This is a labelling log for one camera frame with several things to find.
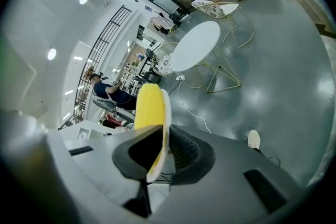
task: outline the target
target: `white round table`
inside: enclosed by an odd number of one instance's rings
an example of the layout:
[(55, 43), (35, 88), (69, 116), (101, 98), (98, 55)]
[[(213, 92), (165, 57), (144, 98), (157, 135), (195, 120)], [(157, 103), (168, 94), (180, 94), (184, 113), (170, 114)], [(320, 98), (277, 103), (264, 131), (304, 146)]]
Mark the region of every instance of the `white round table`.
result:
[(170, 68), (181, 72), (200, 63), (215, 48), (220, 27), (216, 22), (204, 22), (191, 29), (176, 46), (170, 60)]

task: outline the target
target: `yellow object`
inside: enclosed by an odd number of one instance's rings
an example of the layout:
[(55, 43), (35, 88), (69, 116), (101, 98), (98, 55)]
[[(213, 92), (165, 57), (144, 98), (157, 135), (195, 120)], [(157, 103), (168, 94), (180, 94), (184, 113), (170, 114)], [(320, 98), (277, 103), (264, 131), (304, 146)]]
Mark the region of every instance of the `yellow object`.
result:
[(145, 84), (141, 87), (136, 107), (135, 129), (151, 125), (163, 125), (164, 102), (162, 92), (157, 84)]

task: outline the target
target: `white cable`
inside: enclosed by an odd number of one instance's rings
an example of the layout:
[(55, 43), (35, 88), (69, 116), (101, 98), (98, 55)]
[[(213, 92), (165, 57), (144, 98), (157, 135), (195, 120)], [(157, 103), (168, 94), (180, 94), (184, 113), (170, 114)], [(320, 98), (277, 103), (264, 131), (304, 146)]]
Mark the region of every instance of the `white cable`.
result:
[(206, 128), (208, 129), (208, 131), (212, 134), (212, 132), (210, 131), (210, 129), (209, 129), (208, 126), (206, 125), (205, 118), (198, 117), (198, 116), (194, 115), (193, 113), (191, 113), (191, 111), (190, 111), (188, 108), (185, 107), (184, 102), (181, 100), (181, 96), (180, 96), (180, 87), (181, 87), (181, 84), (182, 84), (184, 81), (185, 81), (185, 79), (180, 83), (180, 85), (178, 85), (178, 90), (177, 90), (178, 99), (182, 102), (183, 107), (184, 107), (185, 109), (187, 109), (187, 110), (189, 111), (189, 113), (190, 113), (192, 116), (194, 116), (195, 118), (204, 120), (205, 127), (206, 127)]

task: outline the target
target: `dark shirt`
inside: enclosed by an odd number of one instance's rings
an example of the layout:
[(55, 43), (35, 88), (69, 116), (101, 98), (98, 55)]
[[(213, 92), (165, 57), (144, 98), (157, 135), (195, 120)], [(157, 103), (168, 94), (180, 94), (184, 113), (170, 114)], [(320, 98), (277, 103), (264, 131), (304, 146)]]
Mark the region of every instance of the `dark shirt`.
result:
[(93, 86), (93, 90), (98, 97), (108, 99), (110, 96), (112, 100), (117, 103), (125, 103), (129, 100), (130, 95), (128, 93), (122, 90), (119, 90), (119, 89), (115, 91), (114, 93), (106, 93), (105, 92), (106, 87), (112, 87), (112, 85), (105, 84), (102, 82), (97, 82)]

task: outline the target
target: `table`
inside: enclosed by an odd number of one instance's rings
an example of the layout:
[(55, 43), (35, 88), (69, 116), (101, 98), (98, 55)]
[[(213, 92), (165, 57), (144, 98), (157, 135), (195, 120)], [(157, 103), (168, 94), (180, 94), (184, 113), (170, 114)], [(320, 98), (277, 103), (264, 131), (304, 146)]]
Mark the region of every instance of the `table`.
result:
[[(228, 89), (240, 87), (241, 83), (239, 82), (236, 73), (233, 68), (226, 60), (221, 51), (216, 47), (218, 43), (219, 37), (221, 35), (220, 27), (218, 23), (209, 21), (201, 23), (191, 29), (179, 42), (176, 46), (174, 52), (172, 53), (170, 60), (170, 68), (175, 72), (185, 71), (190, 68), (196, 68), (198, 75), (201, 78), (201, 82), (204, 80), (201, 77), (200, 72), (197, 69), (197, 66), (204, 65), (213, 70), (215, 70), (214, 75), (206, 88), (206, 92), (220, 92)], [(216, 60), (217, 67), (213, 67), (210, 64), (203, 62), (203, 60), (213, 52)], [(228, 65), (226, 69), (222, 64), (219, 63), (219, 59), (217, 57), (222, 57)], [(212, 81), (214, 80), (217, 74), (222, 74), (225, 77), (231, 79), (235, 85), (230, 87), (225, 87), (220, 90), (210, 90), (210, 86)]]

